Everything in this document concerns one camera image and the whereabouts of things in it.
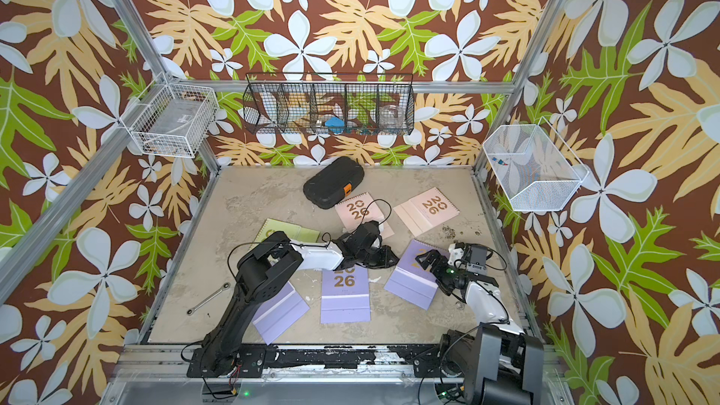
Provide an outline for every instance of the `white wire basket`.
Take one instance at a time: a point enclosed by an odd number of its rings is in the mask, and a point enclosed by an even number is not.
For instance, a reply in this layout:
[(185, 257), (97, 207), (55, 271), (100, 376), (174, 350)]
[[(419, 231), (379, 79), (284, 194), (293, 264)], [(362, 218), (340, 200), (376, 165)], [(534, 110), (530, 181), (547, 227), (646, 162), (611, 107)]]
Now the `white wire basket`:
[(195, 158), (218, 110), (210, 87), (169, 83), (162, 86), (128, 128), (143, 154)]
[[(536, 124), (500, 126), (482, 149), (515, 212), (559, 212), (580, 188), (590, 170), (565, 140), (556, 143)], [(573, 167), (560, 151), (567, 147), (578, 161)]]

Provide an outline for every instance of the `black case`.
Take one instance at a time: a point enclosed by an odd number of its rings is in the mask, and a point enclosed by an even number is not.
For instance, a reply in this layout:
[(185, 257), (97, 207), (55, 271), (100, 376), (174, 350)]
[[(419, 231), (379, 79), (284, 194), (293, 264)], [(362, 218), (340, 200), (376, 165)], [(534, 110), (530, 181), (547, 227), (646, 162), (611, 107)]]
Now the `black case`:
[(327, 210), (357, 188), (364, 177), (365, 171), (354, 159), (340, 157), (305, 182), (302, 191), (310, 202)]

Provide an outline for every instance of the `purple desk calendar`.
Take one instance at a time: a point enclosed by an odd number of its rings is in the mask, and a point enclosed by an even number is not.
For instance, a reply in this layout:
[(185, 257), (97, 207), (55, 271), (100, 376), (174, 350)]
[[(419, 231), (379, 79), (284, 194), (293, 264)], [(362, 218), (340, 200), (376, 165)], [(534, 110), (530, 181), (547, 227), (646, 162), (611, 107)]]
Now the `purple desk calendar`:
[(443, 256), (449, 257), (446, 250), (439, 249), (424, 242), (413, 239), (410, 241), (405, 253), (402, 254), (400, 262), (387, 279), (385, 289), (404, 300), (414, 303), (421, 309), (427, 310), (435, 297), (438, 285), (435, 277), (422, 267), (415, 260), (420, 254), (437, 249)]
[(271, 344), (310, 309), (293, 285), (287, 282), (274, 298), (260, 305), (253, 316), (253, 325), (265, 344)]
[(319, 322), (340, 324), (370, 321), (370, 282), (361, 266), (322, 272)]

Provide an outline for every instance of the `wire basket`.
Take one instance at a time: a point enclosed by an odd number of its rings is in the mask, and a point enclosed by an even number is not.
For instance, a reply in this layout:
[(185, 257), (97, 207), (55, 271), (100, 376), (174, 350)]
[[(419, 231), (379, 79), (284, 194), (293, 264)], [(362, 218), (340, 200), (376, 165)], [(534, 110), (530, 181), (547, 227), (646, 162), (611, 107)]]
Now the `wire basket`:
[(218, 98), (209, 87), (169, 83), (140, 105), (145, 109), (128, 131), (143, 154), (194, 158), (215, 120)]
[(415, 125), (412, 76), (400, 82), (344, 81), (334, 74), (339, 80), (316, 82), (256, 75), (247, 75), (243, 94), (243, 117), (253, 134), (402, 135)]
[[(500, 126), (482, 149), (515, 212), (559, 212), (590, 173), (555, 132), (556, 143), (536, 124)], [(575, 156), (574, 168), (560, 151), (564, 144)]]

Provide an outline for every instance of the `concrete floor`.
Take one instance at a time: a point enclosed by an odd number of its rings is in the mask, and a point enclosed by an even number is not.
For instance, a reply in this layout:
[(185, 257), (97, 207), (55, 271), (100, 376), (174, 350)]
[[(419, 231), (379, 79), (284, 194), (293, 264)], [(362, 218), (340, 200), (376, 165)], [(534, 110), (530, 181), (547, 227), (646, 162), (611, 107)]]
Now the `concrete floor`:
[[(203, 339), (220, 320), (228, 305), (232, 288), (187, 316), (186, 310), (233, 279), (225, 259), (231, 248), (253, 241), (267, 218), (291, 222), (303, 227), (329, 231), (340, 236), (343, 225), (334, 209), (314, 206), (302, 193), (306, 179), (316, 168), (239, 167), (223, 169), (212, 197), (195, 231), (188, 252), (179, 266), (170, 290), (153, 328), (149, 341), (155, 343), (193, 342)], [(437, 186), (460, 210), (444, 224), (421, 234), (418, 240), (446, 248), (452, 242), (478, 242), (492, 246), (487, 221), (477, 198), (471, 171), (451, 169), (366, 169), (365, 179), (351, 195), (368, 192), (375, 199), (385, 199), (396, 206), (409, 198)], [(385, 205), (379, 205), (383, 211)], [(384, 240), (397, 256), (402, 256), (410, 239), (410, 230), (397, 214), (388, 223), (395, 235)], [(247, 251), (237, 250), (230, 259), (237, 266)], [(491, 259), (490, 263), (500, 266)], [(384, 290), (392, 269), (370, 270), (370, 322), (355, 324), (320, 324), (320, 271), (295, 273), (290, 283), (310, 306), (300, 320), (276, 340), (278, 343), (435, 343), (448, 329), (466, 331), (475, 326), (473, 312), (458, 310), (457, 300), (437, 292), (429, 310), (406, 302)], [(517, 320), (518, 311), (504, 273), (490, 271), (498, 283), (505, 306)], [(251, 324), (244, 342), (261, 342)]]

